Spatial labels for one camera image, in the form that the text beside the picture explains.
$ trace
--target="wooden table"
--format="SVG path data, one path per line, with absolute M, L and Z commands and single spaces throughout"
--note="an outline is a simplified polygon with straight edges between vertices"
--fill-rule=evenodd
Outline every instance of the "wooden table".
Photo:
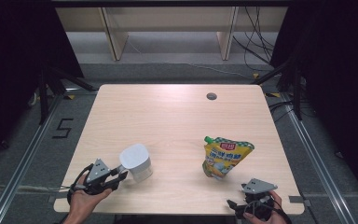
M 248 141 L 255 150 L 218 181 L 201 167 L 206 135 Z M 103 85 L 62 184 L 97 158 L 115 168 L 119 153 L 136 143 L 149 150 L 154 173 L 138 184 L 129 175 L 94 212 L 232 216 L 226 200 L 243 204 L 241 184 L 252 177 L 278 185 L 286 213 L 304 212 L 289 202 L 299 193 L 259 86 Z M 66 199 L 54 209 L 68 212 Z

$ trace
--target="white cup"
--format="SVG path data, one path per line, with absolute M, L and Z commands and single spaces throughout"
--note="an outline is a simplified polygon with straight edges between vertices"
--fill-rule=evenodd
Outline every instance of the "white cup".
M 120 172 L 129 170 L 133 179 L 139 183 L 153 174 L 149 152 L 142 144 L 127 147 L 120 153 Z

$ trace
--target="human hand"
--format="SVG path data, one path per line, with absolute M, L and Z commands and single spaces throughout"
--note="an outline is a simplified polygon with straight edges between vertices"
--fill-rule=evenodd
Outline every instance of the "human hand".
M 274 190 L 271 190 L 269 193 L 275 200 L 274 208 L 282 209 L 282 198 Z M 252 224 L 286 224 L 286 221 L 283 219 L 283 217 L 275 211 L 271 212 L 271 217 L 267 221 L 262 221 L 250 213 L 243 213 L 243 216 Z
M 78 183 L 83 184 L 85 175 L 82 175 L 79 178 Z M 64 224 L 79 224 L 83 223 L 86 218 L 92 213 L 95 206 L 105 199 L 112 192 L 111 189 L 106 189 L 100 194 L 88 195 L 84 190 L 77 190 L 72 195 L 71 207 L 69 209 L 69 214 Z

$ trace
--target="red logo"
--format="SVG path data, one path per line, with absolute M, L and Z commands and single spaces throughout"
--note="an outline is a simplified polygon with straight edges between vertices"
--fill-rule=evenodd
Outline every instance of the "red logo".
M 234 150 L 235 144 L 234 143 L 220 143 L 220 147 L 225 150 Z

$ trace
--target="yellow snack bag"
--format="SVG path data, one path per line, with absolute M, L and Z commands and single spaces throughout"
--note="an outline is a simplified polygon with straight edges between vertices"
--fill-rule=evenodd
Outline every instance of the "yellow snack bag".
M 222 137 L 212 139 L 206 136 L 204 140 L 208 144 L 204 146 L 205 162 L 202 168 L 208 177 L 219 180 L 255 149 L 252 143 Z

